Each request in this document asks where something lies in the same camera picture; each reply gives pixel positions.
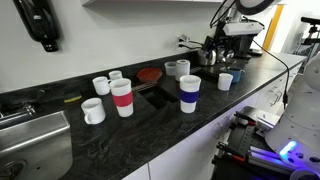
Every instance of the electrical outlet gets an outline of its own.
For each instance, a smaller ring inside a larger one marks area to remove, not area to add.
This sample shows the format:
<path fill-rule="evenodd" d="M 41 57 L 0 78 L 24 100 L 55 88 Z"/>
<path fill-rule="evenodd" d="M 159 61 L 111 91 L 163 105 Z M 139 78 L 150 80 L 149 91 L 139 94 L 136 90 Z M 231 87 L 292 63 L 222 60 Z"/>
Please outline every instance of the electrical outlet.
<path fill-rule="evenodd" d="M 183 47 L 180 47 L 179 45 L 184 43 L 184 42 L 188 42 L 190 40 L 190 38 L 184 34 L 181 34 L 180 36 L 177 36 L 176 38 L 176 50 L 180 50 L 183 49 Z"/>
<path fill-rule="evenodd" d="M 190 41 L 190 38 L 184 34 L 181 34 L 179 37 L 178 37 L 178 42 L 188 42 Z"/>

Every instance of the red plate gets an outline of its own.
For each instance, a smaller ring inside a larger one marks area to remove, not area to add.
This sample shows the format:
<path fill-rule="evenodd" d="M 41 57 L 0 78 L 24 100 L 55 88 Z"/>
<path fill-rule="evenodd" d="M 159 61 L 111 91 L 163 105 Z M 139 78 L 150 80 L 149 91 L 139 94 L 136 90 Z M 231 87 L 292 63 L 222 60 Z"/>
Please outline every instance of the red plate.
<path fill-rule="evenodd" d="M 162 76 L 160 68 L 145 68 L 138 72 L 137 78 L 141 82 L 155 82 Z"/>

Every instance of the cup with blue sleeve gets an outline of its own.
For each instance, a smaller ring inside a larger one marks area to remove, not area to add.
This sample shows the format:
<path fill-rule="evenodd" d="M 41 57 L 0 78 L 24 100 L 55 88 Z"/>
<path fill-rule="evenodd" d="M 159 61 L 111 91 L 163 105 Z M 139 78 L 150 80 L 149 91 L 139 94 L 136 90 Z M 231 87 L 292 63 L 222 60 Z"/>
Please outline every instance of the cup with blue sleeve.
<path fill-rule="evenodd" d="M 201 79 L 194 75 L 180 78 L 180 108 L 184 113 L 193 113 L 199 98 Z"/>

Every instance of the sink drain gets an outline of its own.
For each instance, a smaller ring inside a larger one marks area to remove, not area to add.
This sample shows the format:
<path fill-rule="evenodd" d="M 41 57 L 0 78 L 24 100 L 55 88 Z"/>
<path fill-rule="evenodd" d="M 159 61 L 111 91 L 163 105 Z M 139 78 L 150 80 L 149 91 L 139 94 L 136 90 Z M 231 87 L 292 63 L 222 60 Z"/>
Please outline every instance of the sink drain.
<path fill-rule="evenodd" d="M 25 161 L 13 161 L 0 168 L 0 180 L 14 180 L 26 166 Z"/>

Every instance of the cup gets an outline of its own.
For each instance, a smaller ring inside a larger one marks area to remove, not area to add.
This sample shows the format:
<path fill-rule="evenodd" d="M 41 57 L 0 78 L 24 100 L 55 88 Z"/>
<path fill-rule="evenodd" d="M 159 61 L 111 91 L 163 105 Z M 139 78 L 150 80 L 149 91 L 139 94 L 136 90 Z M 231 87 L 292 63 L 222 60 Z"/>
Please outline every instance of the cup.
<path fill-rule="evenodd" d="M 111 71 L 109 72 L 109 77 L 111 80 L 122 79 L 122 72 L 118 70 Z"/>
<path fill-rule="evenodd" d="M 182 76 L 190 74 L 190 61 L 185 59 L 178 60 L 176 66 L 176 81 L 180 81 Z"/>
<path fill-rule="evenodd" d="M 218 81 L 218 89 L 221 91 L 229 91 L 233 76 L 228 73 L 220 73 Z"/>
<path fill-rule="evenodd" d="M 121 117 L 133 114 L 133 97 L 130 79 L 116 79 L 110 83 L 113 102 Z"/>
<path fill-rule="evenodd" d="M 238 83 L 244 70 L 237 67 L 229 67 L 227 72 L 233 76 L 232 83 Z"/>
<path fill-rule="evenodd" d="M 164 63 L 164 66 L 166 67 L 166 74 L 168 76 L 175 76 L 176 75 L 176 62 L 170 61 Z"/>
<path fill-rule="evenodd" d="M 201 79 L 194 75 L 180 78 L 180 108 L 184 113 L 192 113 L 196 109 L 199 98 Z"/>
<path fill-rule="evenodd" d="M 81 104 L 81 108 L 85 114 L 84 120 L 87 124 L 99 124 L 106 117 L 100 98 L 91 98 L 86 100 Z"/>
<path fill-rule="evenodd" d="M 109 87 L 109 81 L 107 77 L 101 76 L 101 77 L 96 77 L 92 80 L 94 89 L 96 90 L 96 93 L 100 96 L 106 95 L 110 92 L 110 87 Z"/>

